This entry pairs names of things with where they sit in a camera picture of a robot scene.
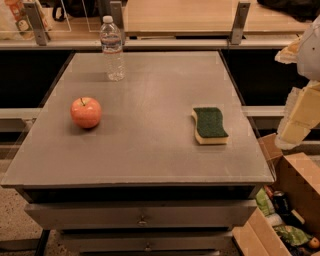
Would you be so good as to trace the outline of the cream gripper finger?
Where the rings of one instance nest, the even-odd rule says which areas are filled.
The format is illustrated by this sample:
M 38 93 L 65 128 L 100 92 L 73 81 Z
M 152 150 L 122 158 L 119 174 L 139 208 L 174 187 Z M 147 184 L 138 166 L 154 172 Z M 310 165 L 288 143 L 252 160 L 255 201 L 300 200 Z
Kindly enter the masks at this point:
M 275 145 L 282 150 L 293 149 L 319 124 L 320 82 L 310 81 L 302 89 L 293 87 L 286 100 Z
M 293 42 L 291 42 L 288 46 L 284 47 L 280 50 L 276 56 L 275 60 L 279 63 L 283 64 L 292 64 L 297 62 L 297 55 L 300 46 L 301 38 L 296 38 Z

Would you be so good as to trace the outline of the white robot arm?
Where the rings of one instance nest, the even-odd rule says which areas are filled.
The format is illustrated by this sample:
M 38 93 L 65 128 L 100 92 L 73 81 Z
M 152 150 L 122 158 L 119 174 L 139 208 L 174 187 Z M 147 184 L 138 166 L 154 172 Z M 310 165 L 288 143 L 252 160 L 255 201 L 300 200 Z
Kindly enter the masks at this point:
M 283 150 L 301 144 L 310 131 L 320 124 L 320 16 L 304 34 L 279 51 L 275 60 L 297 64 L 299 75 L 309 82 L 302 89 L 293 87 L 288 94 L 275 144 Z

